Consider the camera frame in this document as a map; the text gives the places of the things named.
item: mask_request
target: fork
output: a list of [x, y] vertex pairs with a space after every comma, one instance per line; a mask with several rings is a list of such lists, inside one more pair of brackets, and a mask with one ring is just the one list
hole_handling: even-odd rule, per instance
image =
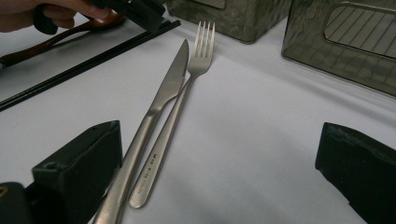
[[191, 89], [192, 83], [198, 76], [204, 74], [209, 69], [212, 62], [213, 48], [215, 44], [215, 24], [213, 23], [210, 32], [210, 22], [207, 27], [198, 24], [198, 31], [195, 37], [194, 47], [191, 53], [191, 58], [188, 66], [190, 78], [187, 80], [183, 89], [181, 90], [177, 100], [161, 129], [158, 138], [150, 151], [148, 158], [142, 168], [139, 177], [136, 180], [134, 188], [129, 199], [129, 205], [134, 208], [144, 206], [154, 187], [158, 173], [163, 164], [165, 152], [169, 147], [170, 140], [175, 131], [180, 111], [187, 99], [187, 95]]

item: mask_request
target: fork tines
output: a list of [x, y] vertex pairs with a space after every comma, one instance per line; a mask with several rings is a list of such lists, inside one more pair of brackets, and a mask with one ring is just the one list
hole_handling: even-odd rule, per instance
[[[207, 57], [208, 55], [211, 55], [213, 53], [213, 44], [215, 42], [215, 23], [213, 22], [212, 32], [210, 32], [210, 22], [207, 24], [207, 26], [205, 24], [205, 21], [203, 26], [201, 26], [201, 22], [199, 22], [198, 24], [198, 35], [195, 38], [194, 48], [192, 52], [192, 55], [195, 57]], [[209, 42], [209, 38], [211, 39], [211, 41], [210, 45], [208, 46], [207, 43]]]

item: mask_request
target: fork handle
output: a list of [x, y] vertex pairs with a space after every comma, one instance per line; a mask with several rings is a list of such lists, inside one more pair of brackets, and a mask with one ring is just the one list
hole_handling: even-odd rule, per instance
[[131, 197], [129, 199], [129, 205], [131, 205], [133, 208], [140, 208], [144, 206], [149, 199], [155, 181], [158, 177], [158, 173], [160, 172], [161, 166], [163, 164], [166, 150], [168, 149], [173, 133], [175, 132], [178, 117], [193, 81], [194, 78], [190, 77], [181, 90], [168, 118], [166, 119], [165, 124], [163, 125], [163, 128], [161, 129], [160, 134], [158, 135], [154, 147], [148, 155], [143, 169], [137, 178], [136, 184], [134, 185]]

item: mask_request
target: black plastic part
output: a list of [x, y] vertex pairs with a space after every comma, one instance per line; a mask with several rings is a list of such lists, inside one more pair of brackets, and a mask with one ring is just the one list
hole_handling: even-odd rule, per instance
[[0, 223], [34, 224], [29, 201], [20, 183], [0, 184]]
[[20, 93], [17, 93], [9, 98], [7, 98], [6, 100], [0, 102], [0, 112], [8, 109], [20, 102], [23, 102], [35, 95], [38, 95], [39, 93], [46, 91], [54, 86], [57, 86], [63, 82], [65, 82], [66, 80], [72, 78], [72, 77], [76, 77], [79, 74], [90, 70], [91, 68], [94, 68], [95, 66], [101, 64], [101, 63], [105, 63], [106, 61], [117, 57], [118, 55], [122, 54], [125, 51], [128, 51], [130, 49], [133, 49], [134, 47], [137, 47], [141, 44], [146, 43], [147, 41], [149, 41], [152, 38], [155, 38], [159, 35], [162, 35], [176, 27], [178, 27], [180, 25], [180, 21], [165, 21], [160, 29], [152, 34], [149, 32], [145, 32], [141, 35], [137, 35], [119, 45], [117, 45], [116, 47], [114, 47], [113, 49], [109, 49], [99, 55], [96, 55], [95, 57], [80, 63], [70, 69], [67, 69], [66, 71], [56, 75], [55, 77], [51, 77], [35, 86], [33, 86], [32, 88], [27, 89], [26, 91], [21, 91]]
[[0, 185], [0, 223], [88, 223], [121, 162], [120, 123], [91, 127], [35, 166], [35, 182], [25, 190]]
[[44, 15], [45, 4], [35, 8], [34, 25], [35, 28], [46, 35], [55, 35], [58, 32], [58, 26], [53, 23], [52, 19]]
[[367, 223], [396, 223], [394, 149], [356, 130], [325, 123], [315, 166]]
[[91, 0], [98, 7], [111, 7], [150, 33], [163, 22], [165, 8], [156, 0]]

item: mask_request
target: knife blade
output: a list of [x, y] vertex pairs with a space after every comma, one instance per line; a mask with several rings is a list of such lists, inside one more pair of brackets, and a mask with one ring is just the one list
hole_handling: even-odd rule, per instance
[[123, 207], [130, 184], [134, 177], [137, 164], [142, 152], [146, 147], [152, 130], [160, 117], [163, 108], [172, 99], [177, 97], [184, 81], [187, 63], [189, 60], [189, 44], [184, 40], [176, 58], [173, 60], [163, 83], [159, 88], [146, 116], [134, 136], [123, 159], [123, 165], [117, 173], [113, 183], [107, 190], [107, 196], [100, 206], [93, 223], [95, 224], [118, 224], [121, 221]]

